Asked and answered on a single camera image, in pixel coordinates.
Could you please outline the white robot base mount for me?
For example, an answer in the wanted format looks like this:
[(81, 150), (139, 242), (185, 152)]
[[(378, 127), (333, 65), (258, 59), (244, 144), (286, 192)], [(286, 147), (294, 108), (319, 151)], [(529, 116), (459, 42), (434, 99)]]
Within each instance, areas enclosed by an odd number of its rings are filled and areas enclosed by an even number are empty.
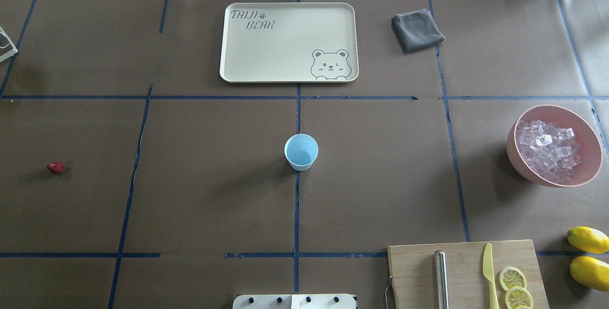
[(356, 296), (329, 294), (244, 294), (235, 298), (233, 309), (356, 309)]

